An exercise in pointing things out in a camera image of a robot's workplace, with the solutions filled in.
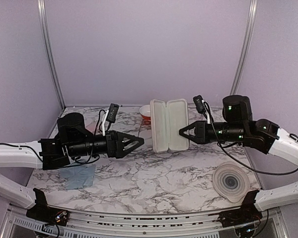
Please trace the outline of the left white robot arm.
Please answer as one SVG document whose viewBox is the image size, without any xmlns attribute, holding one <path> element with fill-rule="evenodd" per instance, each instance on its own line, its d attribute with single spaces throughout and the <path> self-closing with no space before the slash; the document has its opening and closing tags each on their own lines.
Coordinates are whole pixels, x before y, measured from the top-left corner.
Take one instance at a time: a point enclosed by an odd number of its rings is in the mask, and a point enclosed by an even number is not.
<svg viewBox="0 0 298 238">
<path fill-rule="evenodd" d="M 0 142 L 0 168 L 57 170 L 92 164 L 102 154 L 124 158 L 144 144 L 144 139 L 115 130 L 101 134 L 86 129 L 80 113 L 69 113 L 57 120 L 54 138 L 27 143 Z M 27 188 L 0 174 L 0 196 L 25 208 L 26 216 L 38 221 L 65 226 L 69 213 L 50 207 L 45 193 Z"/>
</svg>

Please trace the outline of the light blue cleaning cloth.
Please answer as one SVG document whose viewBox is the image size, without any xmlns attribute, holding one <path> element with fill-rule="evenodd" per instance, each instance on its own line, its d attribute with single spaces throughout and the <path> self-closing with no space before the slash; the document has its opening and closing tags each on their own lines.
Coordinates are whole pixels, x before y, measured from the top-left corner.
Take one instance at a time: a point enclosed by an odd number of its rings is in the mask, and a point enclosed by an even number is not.
<svg viewBox="0 0 298 238">
<path fill-rule="evenodd" d="M 60 169 L 60 178 L 65 179 L 65 189 L 75 190 L 91 187 L 94 181 L 95 165 Z"/>
</svg>

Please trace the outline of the pink hard glasses case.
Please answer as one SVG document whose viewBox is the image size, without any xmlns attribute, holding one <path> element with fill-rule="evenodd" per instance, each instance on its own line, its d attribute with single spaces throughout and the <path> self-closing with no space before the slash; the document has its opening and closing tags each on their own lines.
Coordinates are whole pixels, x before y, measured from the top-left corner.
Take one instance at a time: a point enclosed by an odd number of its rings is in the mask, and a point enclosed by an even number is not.
<svg viewBox="0 0 298 238">
<path fill-rule="evenodd" d="M 165 102 L 152 99 L 150 102 L 151 138 L 155 153 L 185 151 L 189 140 L 179 134 L 179 130 L 189 125 L 186 99 Z"/>
</svg>

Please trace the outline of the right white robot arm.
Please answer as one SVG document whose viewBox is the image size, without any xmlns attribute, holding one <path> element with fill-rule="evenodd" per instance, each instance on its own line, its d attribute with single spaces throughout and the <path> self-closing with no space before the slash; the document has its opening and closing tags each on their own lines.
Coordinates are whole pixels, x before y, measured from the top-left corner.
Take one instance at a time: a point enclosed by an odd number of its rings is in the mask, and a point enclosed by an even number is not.
<svg viewBox="0 0 298 238">
<path fill-rule="evenodd" d="M 298 167 L 298 136 L 288 133 L 267 119 L 253 120 L 247 96 L 230 95 L 223 98 L 224 122 L 214 122 L 206 100 L 193 98 L 196 110 L 206 120 L 198 120 L 179 130 L 179 135 L 196 144 L 216 142 L 222 151 L 224 143 L 240 144 L 291 162 Z M 261 219 L 270 208 L 298 203 L 298 181 L 272 190 L 253 190 L 242 197 L 238 209 L 220 212 L 218 221 L 223 227 L 250 223 Z"/>
</svg>

